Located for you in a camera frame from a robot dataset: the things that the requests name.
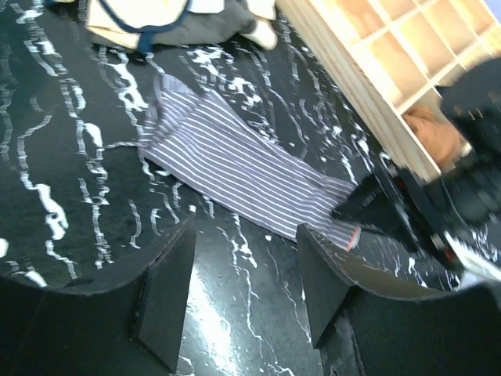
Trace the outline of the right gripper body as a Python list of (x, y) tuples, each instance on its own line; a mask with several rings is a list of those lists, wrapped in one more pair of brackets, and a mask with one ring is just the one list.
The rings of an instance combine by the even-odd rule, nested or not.
[(467, 231), (500, 217), (500, 60), (469, 69), (443, 92), (441, 112), (471, 145), (455, 168), (420, 183), (407, 168), (383, 171), (383, 191), (403, 225), (402, 243), (475, 280), (500, 269), (466, 240)]

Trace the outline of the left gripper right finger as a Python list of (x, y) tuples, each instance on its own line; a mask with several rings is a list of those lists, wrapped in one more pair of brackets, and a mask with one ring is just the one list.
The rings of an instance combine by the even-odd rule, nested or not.
[(297, 228), (312, 344), (327, 375), (497, 375), (500, 285), (422, 287)]

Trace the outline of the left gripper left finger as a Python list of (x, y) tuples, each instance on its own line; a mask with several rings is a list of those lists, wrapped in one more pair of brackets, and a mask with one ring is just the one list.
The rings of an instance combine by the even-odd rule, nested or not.
[(63, 287), (1, 279), (4, 375), (169, 375), (182, 341), (196, 226)]

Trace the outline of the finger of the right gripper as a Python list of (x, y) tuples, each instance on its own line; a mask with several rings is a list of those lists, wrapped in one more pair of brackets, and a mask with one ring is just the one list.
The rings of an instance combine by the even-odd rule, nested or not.
[(419, 251), (411, 201), (388, 172), (373, 172), (365, 177), (348, 198), (332, 210), (331, 217), (390, 237), (409, 252)]

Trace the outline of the grey striped boxer underwear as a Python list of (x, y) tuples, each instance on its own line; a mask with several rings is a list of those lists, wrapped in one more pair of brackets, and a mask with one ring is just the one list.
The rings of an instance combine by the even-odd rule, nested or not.
[(131, 146), (177, 179), (248, 221), (290, 240), (309, 224), (338, 247), (360, 229), (331, 211), (353, 191), (252, 130), (213, 90), (203, 94), (157, 76), (146, 119)]

